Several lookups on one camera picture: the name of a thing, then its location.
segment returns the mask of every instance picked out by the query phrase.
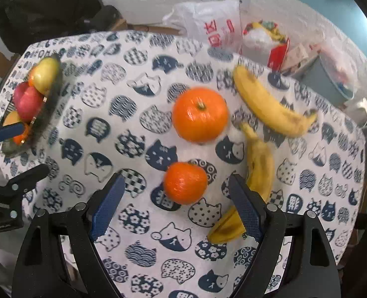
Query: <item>curved banana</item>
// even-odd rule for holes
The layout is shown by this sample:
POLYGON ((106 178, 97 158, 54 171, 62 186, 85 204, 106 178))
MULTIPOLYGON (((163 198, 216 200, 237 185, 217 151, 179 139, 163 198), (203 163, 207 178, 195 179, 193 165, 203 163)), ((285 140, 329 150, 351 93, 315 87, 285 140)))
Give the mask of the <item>curved banana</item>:
POLYGON ((247 106, 263 123, 278 133, 291 138, 300 137, 317 118, 315 112, 303 116, 281 105, 244 66, 236 66, 233 79, 247 106))
MULTIPOLYGON (((240 128, 248 140, 247 164, 252 169, 246 184, 249 189, 259 193, 266 202, 269 198, 274 178, 272 154, 268 145, 258 138, 248 123, 241 123, 240 128)), ((210 230, 207 238, 211 243, 220 244, 234 240, 244 232, 245 228, 242 220, 236 207, 233 205, 210 230)))

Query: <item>blue rubber grip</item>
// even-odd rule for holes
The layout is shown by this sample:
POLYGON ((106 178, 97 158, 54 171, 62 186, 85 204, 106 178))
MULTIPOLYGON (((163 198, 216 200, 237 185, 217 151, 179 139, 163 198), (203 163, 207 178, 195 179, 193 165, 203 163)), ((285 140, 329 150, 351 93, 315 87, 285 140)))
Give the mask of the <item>blue rubber grip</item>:
POLYGON ((98 237, 105 235, 113 214, 124 195, 124 191, 125 179, 120 175, 111 186, 103 202, 99 205, 98 210, 93 215, 92 229, 89 233, 93 242, 96 241, 98 237))
POLYGON ((263 233, 260 230, 260 219, 257 211, 252 205, 251 201, 245 194, 245 189, 237 182, 236 179, 229 179, 229 194, 236 206, 237 212, 245 227, 246 234, 252 236, 257 242, 263 238, 263 233))
POLYGON ((25 131, 25 126, 22 122, 0 127, 0 142, 21 135, 25 131))

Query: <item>table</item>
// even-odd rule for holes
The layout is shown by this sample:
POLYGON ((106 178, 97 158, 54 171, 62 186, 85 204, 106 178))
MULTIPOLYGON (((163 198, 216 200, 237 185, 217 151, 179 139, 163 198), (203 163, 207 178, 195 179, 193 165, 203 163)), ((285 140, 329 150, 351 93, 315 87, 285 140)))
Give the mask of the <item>table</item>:
MULTIPOLYGON (((126 297, 226 298, 250 265, 257 243, 246 236, 227 244, 207 242, 210 227, 232 205, 226 181, 247 175, 246 140, 237 120, 246 120, 268 142, 276 178, 270 202, 320 218, 336 261, 356 220, 364 179, 364 135, 323 97, 292 78, 238 54, 221 52, 183 37, 145 32, 94 33, 29 46, 0 94, 0 119, 16 84, 40 58, 58 53, 63 91, 41 140, 15 158, 0 152, 8 179, 45 162, 48 178, 26 194, 24 211, 60 212, 87 201, 113 172, 126 179, 126 192, 99 256, 126 297), (272 131, 246 107, 234 87, 237 64, 252 70, 269 92, 299 113, 318 110, 318 120, 296 139, 272 131), (206 86, 226 100, 232 124, 214 142, 181 139, 171 123, 175 99, 188 88, 206 86), (168 165, 191 161, 204 168, 208 188, 194 205, 166 198, 162 180, 168 165), (285 170, 292 171, 284 175, 285 170)), ((286 238, 268 291, 278 287, 288 255, 286 238)), ((65 257, 72 264, 69 239, 65 257)))

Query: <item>red fruit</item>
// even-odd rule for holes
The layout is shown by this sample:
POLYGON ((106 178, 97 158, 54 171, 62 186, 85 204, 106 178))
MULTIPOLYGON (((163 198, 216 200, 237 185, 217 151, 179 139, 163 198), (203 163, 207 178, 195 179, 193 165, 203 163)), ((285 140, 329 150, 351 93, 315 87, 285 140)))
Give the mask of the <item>red fruit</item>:
POLYGON ((19 84, 15 88, 13 101, 22 121, 30 123, 34 116, 40 112, 43 105, 42 95, 33 86, 29 86, 27 82, 19 84))

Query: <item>white tablecloth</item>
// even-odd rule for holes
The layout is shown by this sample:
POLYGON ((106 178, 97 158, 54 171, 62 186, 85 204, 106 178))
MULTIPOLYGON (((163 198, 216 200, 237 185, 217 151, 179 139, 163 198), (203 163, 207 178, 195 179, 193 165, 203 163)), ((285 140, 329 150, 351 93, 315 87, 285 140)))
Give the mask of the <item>white tablecloth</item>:
MULTIPOLYGON (((268 141, 276 178, 271 202, 282 210, 319 216, 338 262, 353 229, 364 178, 364 136, 356 124, 324 98, 291 78, 237 54, 197 41, 141 32, 95 33, 29 46, 0 94, 0 120, 17 83, 40 58, 57 52, 64 86, 51 124, 31 151, 15 158, 0 152, 6 178, 50 165, 49 177, 23 201, 25 214, 39 208, 60 212, 87 201, 113 172, 126 178, 126 192, 96 247, 126 297, 226 298, 249 266, 257 243, 243 235, 212 245, 210 227, 232 205, 226 178, 247 175, 246 141, 230 124, 217 140, 195 145, 171 124, 176 97, 206 86, 225 99, 232 121, 250 122, 268 141), (318 121, 301 138, 279 135, 258 120, 236 93, 237 63, 256 73, 272 95, 299 113, 318 110, 318 121), (204 197, 178 205, 165 197, 162 180, 175 161, 192 161, 208 174, 204 197)), ((74 262, 69 240, 66 258, 74 262)), ((289 250, 282 247, 268 290, 279 285, 289 250)))

